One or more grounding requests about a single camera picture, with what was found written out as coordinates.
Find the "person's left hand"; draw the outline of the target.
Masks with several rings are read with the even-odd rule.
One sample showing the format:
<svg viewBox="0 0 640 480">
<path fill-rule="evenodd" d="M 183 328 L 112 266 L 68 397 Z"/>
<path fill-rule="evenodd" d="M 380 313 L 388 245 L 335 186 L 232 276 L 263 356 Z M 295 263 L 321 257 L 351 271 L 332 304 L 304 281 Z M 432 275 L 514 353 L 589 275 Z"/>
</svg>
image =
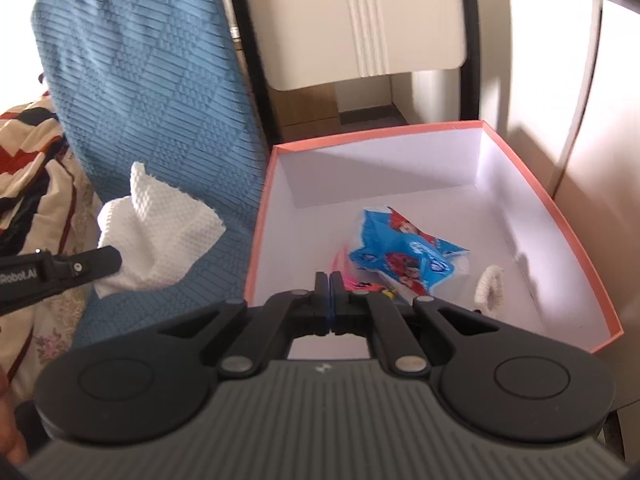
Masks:
<svg viewBox="0 0 640 480">
<path fill-rule="evenodd" d="M 12 465 L 28 459 L 25 439 L 17 429 L 8 376 L 0 373 L 0 452 Z"/>
</svg>

